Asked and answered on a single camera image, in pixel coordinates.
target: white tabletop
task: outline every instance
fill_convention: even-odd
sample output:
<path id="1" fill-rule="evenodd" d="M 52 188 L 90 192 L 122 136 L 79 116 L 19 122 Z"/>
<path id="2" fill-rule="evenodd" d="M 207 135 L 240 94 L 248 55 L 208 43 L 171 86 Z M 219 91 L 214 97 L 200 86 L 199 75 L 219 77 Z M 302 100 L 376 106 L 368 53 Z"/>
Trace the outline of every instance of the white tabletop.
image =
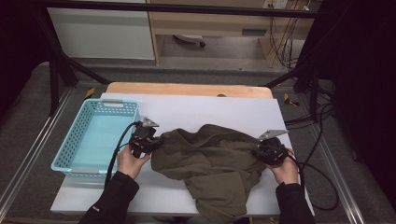
<path id="1" fill-rule="evenodd" d="M 275 99 L 118 93 L 104 93 L 102 99 L 136 100 L 140 116 L 160 124 L 156 135 L 176 128 L 194 133 L 207 123 L 254 137 L 269 129 L 286 129 Z M 291 147 L 287 134 L 278 138 L 286 147 Z M 149 162 L 143 166 L 136 182 L 140 190 L 128 212 L 147 216 L 199 215 L 184 182 L 152 171 Z M 67 176 L 50 210 L 64 214 L 85 213 L 99 199 L 103 186 L 103 178 Z M 247 200 L 247 216 L 278 215 L 276 187 L 271 171 L 264 170 L 260 183 L 253 187 Z M 306 199 L 313 211 L 309 198 Z"/>

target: white cabinet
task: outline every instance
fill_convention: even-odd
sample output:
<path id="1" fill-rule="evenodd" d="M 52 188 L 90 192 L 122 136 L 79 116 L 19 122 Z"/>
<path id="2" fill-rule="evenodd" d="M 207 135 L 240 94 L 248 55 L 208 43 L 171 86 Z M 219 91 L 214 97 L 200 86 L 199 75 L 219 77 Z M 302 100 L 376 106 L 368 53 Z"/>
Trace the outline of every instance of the white cabinet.
<path id="1" fill-rule="evenodd" d="M 70 57 L 154 60 L 147 12 L 49 8 L 49 14 Z"/>

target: blue plastic basket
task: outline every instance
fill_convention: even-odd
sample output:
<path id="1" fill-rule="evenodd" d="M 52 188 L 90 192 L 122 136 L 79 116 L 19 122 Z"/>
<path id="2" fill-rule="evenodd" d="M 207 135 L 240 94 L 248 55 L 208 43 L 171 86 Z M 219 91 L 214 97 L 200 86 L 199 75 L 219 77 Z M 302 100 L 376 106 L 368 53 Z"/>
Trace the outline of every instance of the blue plastic basket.
<path id="1" fill-rule="evenodd" d="M 139 120 L 138 102 L 89 99 L 78 111 L 51 169 L 66 175 L 105 177 L 125 128 Z M 130 130 L 122 143 L 131 136 Z"/>

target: crumpled fabric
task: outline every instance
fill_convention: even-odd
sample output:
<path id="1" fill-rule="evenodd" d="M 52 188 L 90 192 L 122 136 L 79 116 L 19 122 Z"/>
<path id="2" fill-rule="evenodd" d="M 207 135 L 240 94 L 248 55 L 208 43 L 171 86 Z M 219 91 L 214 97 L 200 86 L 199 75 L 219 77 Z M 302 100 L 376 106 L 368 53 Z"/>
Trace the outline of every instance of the crumpled fabric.
<path id="1" fill-rule="evenodd" d="M 199 213 L 216 223 L 231 223 L 247 212 L 246 202 L 265 164 L 251 149 L 260 141 L 245 133 L 206 124 L 197 133 L 163 133 L 151 155 L 151 168 L 183 180 Z"/>

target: basket handle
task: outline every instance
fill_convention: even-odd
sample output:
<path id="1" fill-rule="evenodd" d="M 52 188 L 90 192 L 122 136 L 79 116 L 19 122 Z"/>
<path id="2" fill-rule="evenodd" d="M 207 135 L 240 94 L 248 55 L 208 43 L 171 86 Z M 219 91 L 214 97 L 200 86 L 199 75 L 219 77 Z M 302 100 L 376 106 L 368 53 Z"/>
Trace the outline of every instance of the basket handle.
<path id="1" fill-rule="evenodd" d="M 100 174 L 99 170 L 90 170 L 90 169 L 71 169 L 70 173 L 75 173 L 75 174 Z"/>
<path id="2" fill-rule="evenodd" d="M 103 106 L 105 107 L 119 107 L 119 108 L 124 107 L 124 102 L 122 100 L 106 99 L 103 100 L 102 102 L 103 102 Z"/>

